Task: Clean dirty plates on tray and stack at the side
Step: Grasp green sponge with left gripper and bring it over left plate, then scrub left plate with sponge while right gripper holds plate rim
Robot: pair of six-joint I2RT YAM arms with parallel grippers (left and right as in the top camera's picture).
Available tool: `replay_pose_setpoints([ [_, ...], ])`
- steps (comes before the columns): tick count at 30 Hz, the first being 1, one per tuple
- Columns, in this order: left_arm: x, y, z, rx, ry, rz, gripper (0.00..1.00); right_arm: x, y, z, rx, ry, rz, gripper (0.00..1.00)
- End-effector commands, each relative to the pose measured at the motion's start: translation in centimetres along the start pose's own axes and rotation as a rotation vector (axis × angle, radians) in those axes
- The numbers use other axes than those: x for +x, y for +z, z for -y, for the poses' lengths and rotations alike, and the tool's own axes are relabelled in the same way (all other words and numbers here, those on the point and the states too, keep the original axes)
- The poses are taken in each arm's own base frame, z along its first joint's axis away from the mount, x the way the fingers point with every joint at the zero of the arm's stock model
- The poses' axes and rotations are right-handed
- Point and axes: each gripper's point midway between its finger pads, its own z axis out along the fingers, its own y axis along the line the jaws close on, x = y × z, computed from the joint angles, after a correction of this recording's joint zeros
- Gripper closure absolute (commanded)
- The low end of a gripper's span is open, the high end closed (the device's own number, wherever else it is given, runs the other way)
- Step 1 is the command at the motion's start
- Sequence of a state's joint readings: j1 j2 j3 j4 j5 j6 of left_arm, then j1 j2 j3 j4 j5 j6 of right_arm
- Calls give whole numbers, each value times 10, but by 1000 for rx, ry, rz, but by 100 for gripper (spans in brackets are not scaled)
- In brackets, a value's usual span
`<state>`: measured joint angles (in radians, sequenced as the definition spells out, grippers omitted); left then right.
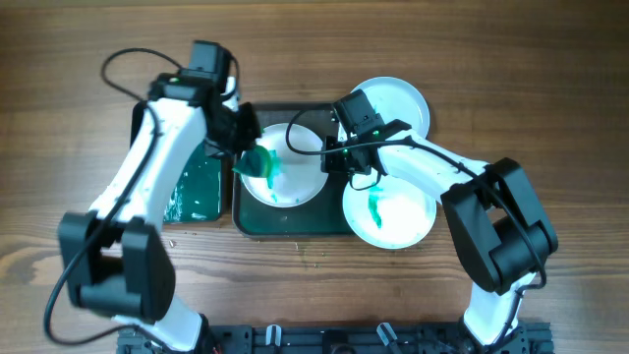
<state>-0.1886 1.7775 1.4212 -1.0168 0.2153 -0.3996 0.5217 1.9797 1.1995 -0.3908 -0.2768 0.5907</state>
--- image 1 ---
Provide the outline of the green yellow sponge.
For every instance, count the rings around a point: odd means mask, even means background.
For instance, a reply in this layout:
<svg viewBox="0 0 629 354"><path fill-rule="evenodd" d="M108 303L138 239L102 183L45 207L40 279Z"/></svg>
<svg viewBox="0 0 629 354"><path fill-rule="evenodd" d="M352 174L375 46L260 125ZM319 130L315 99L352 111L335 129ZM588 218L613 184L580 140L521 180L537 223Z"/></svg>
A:
<svg viewBox="0 0 629 354"><path fill-rule="evenodd" d="M272 169L271 153L262 146L255 146L242 153L232 170L240 175L253 178L267 178Z"/></svg>

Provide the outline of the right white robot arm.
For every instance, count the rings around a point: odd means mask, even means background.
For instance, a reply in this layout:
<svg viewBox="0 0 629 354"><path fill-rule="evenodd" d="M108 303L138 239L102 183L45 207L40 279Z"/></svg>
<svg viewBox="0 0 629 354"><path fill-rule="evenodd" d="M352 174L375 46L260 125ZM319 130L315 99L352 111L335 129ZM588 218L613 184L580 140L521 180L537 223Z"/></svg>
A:
<svg viewBox="0 0 629 354"><path fill-rule="evenodd" d="M326 140L321 169L401 180L441 204L457 257L473 281L463 316L485 353L511 342L526 291L546 285L544 264L558 248L553 227L524 169L513 159L468 159L394 120L346 142Z"/></svg>

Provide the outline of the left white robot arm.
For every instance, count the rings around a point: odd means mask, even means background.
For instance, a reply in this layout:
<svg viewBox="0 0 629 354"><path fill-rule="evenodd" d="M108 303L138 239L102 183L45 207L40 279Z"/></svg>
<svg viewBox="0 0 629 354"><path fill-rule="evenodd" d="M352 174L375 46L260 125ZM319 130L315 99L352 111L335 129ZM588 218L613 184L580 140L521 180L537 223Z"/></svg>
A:
<svg viewBox="0 0 629 354"><path fill-rule="evenodd" d="M86 213L58 227L64 270L44 312L63 287L71 303L118 322L165 353L213 353L204 315L175 294L176 272L160 239L171 194L203 143L224 154L253 147L259 125L239 101L237 80L182 70L161 74L139 103L143 120L112 182Z"/></svg>

